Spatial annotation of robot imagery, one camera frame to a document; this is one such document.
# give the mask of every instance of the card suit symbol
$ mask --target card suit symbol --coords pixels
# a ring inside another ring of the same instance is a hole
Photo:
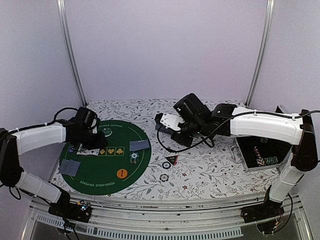
[[[121,149],[121,148],[119,148],[117,151],[116,151],[116,153],[117,154],[122,154],[124,151]]]

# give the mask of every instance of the leaf pattern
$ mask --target leaf pattern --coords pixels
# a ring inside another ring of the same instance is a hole
[[[245,172],[241,153],[233,137],[216,136],[214,148],[205,144],[178,154],[176,165],[164,169],[165,157],[172,156],[158,143],[154,118],[158,113],[177,114],[173,105],[175,99],[105,100],[91,101],[88,108],[103,120],[117,119],[131,122],[148,135],[152,155],[144,174],[131,186],[102,198],[124,198],[134,200],[192,200],[225,198],[264,192],[278,177],[276,169]],[[213,110],[217,104],[228,103],[244,106],[232,100],[203,100]],[[171,140],[170,135],[159,134],[165,146],[182,149],[183,146]],[[162,182],[160,175],[168,175],[169,181]],[[66,191],[77,193],[59,174],[58,168],[51,183]]]

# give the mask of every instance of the open case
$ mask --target open case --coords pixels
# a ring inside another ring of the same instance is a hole
[[[258,136],[235,139],[247,172],[279,167],[288,160],[286,156],[292,147],[284,141]]]

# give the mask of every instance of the poker table mat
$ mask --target poker table mat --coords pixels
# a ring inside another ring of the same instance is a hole
[[[70,151],[67,143],[60,155],[59,164],[66,160],[80,162],[75,177],[62,175],[65,182],[76,191],[88,195],[110,195],[119,192],[145,172],[151,158],[150,148],[136,151],[137,163],[130,162],[130,141],[149,140],[146,133],[138,126],[122,120],[106,120],[100,123],[98,131],[107,136],[108,146],[100,149],[98,155],[79,155]]]

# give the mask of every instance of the orange disc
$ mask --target orange disc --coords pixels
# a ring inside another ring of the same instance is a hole
[[[116,172],[116,176],[120,179],[125,179],[128,176],[128,171],[125,169],[120,169]]]

